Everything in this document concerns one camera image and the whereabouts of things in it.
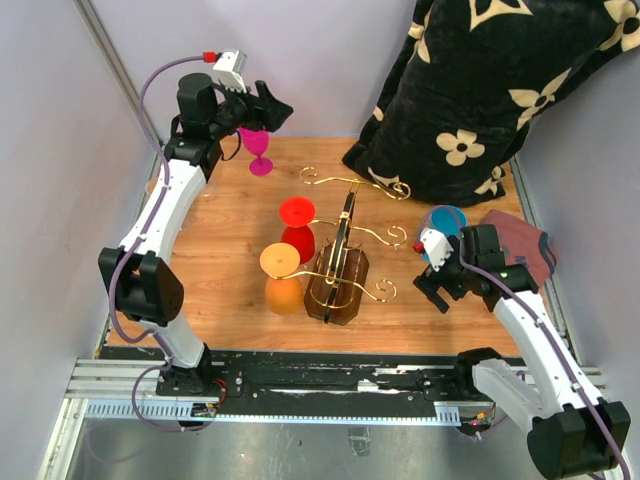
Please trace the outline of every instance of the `wooden tabletop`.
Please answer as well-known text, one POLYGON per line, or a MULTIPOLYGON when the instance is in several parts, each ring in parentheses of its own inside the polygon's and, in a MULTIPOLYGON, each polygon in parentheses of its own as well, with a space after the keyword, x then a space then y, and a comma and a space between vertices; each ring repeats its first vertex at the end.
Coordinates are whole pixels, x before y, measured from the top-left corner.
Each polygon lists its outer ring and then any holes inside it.
MULTIPOLYGON (((370 187, 361 187, 354 225, 381 235, 391 225, 404 227, 407 242, 394 250, 364 232, 352 231, 351 243, 362 243, 371 264, 366 285, 388 278, 397 297, 378 303, 363 297, 360 312, 346 326, 324 324, 306 315, 282 317, 265 304, 266 275, 258 259, 262 250, 278 242, 284 225, 280 204, 291 196, 304 196, 316 206, 316 218, 335 221, 349 185, 328 182, 306 185, 299 179, 305 166, 318 169, 318 178, 355 177, 341 158, 352 138, 272 138, 266 156, 275 164, 265 177, 249 173, 252 156, 242 150, 217 165, 214 174, 191 208, 175 244, 171 268, 185 287, 184 309, 196 335, 214 349, 315 350, 406 354, 451 354, 490 346, 503 355, 517 355, 513 340, 478 297, 468 294, 451 302, 441 314, 412 284, 426 267, 411 248, 429 205, 396 201, 370 187)), ((232 151, 234 141, 225 142, 232 151)), ((490 209, 521 216, 511 173, 504 181, 507 196, 464 209, 469 224, 480 222, 490 209)), ((316 247, 335 227, 315 224, 316 247)), ((306 286, 307 276, 303 276, 306 286)), ((124 321, 129 333, 139 331, 124 321)), ((109 343, 122 344, 116 333, 109 343)))

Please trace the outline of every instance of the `gray floor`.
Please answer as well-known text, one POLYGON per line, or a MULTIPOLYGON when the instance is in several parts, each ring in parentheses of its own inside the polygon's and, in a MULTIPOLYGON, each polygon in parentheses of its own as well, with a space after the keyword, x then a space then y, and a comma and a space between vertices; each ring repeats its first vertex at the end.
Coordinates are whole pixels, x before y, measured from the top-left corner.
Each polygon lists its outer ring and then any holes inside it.
POLYGON ((102 420, 84 429, 67 478, 540 480, 525 442, 511 423, 477 442, 451 427, 216 423, 197 434, 166 434, 138 421, 102 420), (103 460, 142 453, 99 462, 88 454, 87 432, 103 460))

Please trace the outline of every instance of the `pink wine glass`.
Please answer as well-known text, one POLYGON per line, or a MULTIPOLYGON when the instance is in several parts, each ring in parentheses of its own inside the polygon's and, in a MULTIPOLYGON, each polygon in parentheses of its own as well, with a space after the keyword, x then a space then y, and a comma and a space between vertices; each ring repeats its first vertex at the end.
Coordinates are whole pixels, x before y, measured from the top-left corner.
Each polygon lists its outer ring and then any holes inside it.
POLYGON ((240 136, 242 137, 242 144, 249 153, 252 153, 256 158, 249 164, 249 170, 254 175, 262 177, 267 175, 273 170, 273 162, 262 154, 267 150, 269 146, 269 132, 261 130, 256 132, 255 130, 248 130, 246 128, 239 128, 240 136))

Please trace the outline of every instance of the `maroon cloth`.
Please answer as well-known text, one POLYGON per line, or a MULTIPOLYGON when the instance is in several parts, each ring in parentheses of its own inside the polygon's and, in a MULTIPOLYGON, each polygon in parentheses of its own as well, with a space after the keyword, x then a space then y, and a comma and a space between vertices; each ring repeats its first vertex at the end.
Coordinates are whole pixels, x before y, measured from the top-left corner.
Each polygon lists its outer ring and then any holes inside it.
POLYGON ((555 271, 556 256, 549 235, 524 220, 499 210, 491 210, 482 223, 495 225, 507 265, 525 265, 538 287, 555 271))

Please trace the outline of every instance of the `black wire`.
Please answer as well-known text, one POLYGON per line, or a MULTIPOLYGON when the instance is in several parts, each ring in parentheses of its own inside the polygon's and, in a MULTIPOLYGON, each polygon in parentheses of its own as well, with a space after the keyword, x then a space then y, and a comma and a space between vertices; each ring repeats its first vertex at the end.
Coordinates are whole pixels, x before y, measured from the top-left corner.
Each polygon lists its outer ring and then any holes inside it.
POLYGON ((224 157, 224 150, 222 151, 222 158, 221 160, 223 162, 228 162, 229 160, 233 160, 233 158, 238 154, 238 152, 240 151, 240 147, 242 146, 242 138, 240 137, 240 132, 238 130, 236 130, 236 136, 238 137, 238 145, 236 145, 236 149, 234 150, 234 152, 231 154, 231 156, 229 158, 225 158, 224 157))

